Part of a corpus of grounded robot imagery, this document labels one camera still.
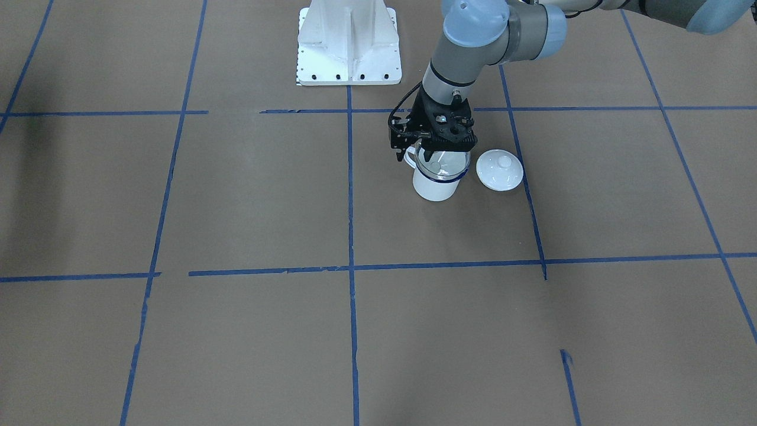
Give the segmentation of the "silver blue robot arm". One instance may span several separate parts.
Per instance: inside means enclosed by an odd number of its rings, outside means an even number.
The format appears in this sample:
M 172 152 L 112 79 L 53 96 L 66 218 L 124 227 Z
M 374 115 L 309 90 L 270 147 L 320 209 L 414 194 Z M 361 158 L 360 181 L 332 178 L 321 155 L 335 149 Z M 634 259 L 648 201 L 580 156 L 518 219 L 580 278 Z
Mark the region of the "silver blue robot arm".
M 484 67 L 556 54 L 568 20 L 595 11 L 630 11 L 691 33 L 721 33 L 749 1 L 443 1 L 442 34 L 403 123 L 395 116 L 390 147 L 398 161 L 409 147 L 430 157 L 468 153 L 477 143 L 468 96 Z

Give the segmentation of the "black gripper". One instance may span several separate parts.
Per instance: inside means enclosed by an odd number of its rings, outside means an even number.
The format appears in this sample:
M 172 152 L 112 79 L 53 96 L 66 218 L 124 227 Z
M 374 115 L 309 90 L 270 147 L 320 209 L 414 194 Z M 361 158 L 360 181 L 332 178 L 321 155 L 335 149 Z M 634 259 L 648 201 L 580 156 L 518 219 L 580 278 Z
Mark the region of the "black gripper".
M 412 108 L 412 132 L 420 138 L 419 169 L 433 172 L 437 151 L 471 151 L 477 143 L 474 123 L 470 103 L 462 99 L 460 93 L 454 92 L 451 104 L 447 105 L 436 102 L 425 90 L 420 90 Z

